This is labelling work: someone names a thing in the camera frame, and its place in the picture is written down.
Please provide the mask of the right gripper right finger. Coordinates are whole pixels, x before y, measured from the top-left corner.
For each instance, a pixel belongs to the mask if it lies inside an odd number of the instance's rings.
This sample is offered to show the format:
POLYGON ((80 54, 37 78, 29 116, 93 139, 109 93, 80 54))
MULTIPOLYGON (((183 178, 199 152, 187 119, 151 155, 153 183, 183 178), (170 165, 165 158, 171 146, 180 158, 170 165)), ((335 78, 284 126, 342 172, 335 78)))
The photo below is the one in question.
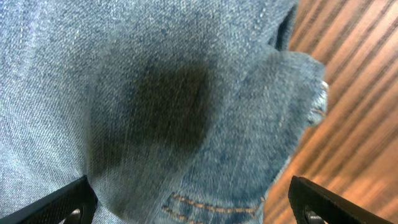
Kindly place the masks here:
POLYGON ((297 224, 392 224, 304 177, 292 177, 288 198, 297 224))

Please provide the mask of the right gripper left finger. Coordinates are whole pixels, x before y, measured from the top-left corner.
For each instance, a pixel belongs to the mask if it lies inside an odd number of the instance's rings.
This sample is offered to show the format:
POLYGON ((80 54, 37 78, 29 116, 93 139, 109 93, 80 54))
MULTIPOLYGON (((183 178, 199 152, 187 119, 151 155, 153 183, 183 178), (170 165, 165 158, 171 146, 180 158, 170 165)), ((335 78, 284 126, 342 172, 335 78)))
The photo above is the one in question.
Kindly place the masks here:
POLYGON ((1 224, 90 224, 98 198, 87 176, 1 218, 1 224))

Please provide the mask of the blue jeans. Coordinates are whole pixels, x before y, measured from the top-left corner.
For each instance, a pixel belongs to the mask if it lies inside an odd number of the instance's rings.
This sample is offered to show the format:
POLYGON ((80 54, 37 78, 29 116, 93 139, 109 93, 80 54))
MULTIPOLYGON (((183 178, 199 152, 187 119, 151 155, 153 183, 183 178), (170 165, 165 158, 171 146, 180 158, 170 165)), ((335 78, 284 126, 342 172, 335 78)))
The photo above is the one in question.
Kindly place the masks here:
POLYGON ((95 223, 262 223, 327 109, 297 8, 2 1, 1 215, 87 176, 95 223))

